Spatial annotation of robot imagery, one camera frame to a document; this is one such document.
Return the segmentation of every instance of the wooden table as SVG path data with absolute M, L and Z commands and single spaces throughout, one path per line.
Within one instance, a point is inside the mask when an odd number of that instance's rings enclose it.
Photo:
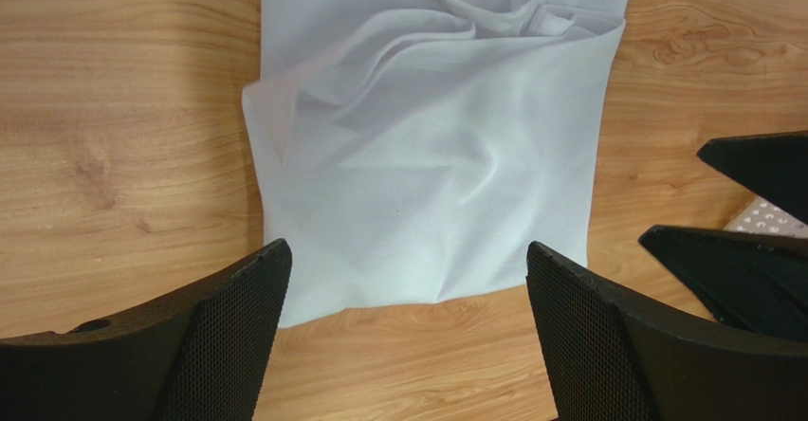
M 260 0 L 0 0 L 0 337 L 66 331 L 262 244 L 242 121 Z M 709 138 L 808 127 L 808 0 L 631 0 L 606 100 L 593 270 L 704 308 L 635 243 L 751 194 Z M 526 292 L 281 331 L 257 420 L 555 414 Z

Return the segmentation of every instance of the black textured object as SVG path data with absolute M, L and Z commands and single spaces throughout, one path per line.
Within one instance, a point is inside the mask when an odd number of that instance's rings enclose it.
M 808 132 L 716 138 L 699 158 L 808 223 Z
M 0 419 L 251 419 L 290 269 L 276 241 L 67 334 L 0 339 Z
M 714 323 L 528 251 L 561 421 L 808 419 L 808 344 Z
M 657 226 L 640 244 L 721 323 L 808 342 L 808 240 Z

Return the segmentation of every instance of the wooden floor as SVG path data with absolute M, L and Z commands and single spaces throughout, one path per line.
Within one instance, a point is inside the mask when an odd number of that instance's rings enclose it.
M 261 245 L 242 121 L 260 0 L 0 0 L 0 337 L 145 302 Z M 808 0 L 631 0 L 607 94 L 591 268 L 703 307 L 635 243 L 751 194 L 693 156 L 808 128 Z M 257 420 L 555 414 L 516 288 L 281 331 Z

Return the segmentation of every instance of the cloth fold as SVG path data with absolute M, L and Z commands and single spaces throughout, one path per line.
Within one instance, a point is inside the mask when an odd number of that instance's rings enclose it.
M 544 241 L 585 264 L 627 0 L 263 0 L 245 118 L 281 326 L 522 284 Z

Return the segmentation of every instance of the folded white cloth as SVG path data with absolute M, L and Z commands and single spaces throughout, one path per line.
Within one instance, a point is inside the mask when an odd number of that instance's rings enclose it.
M 523 284 L 539 240 L 585 264 L 627 0 L 263 0 L 244 111 L 281 318 Z

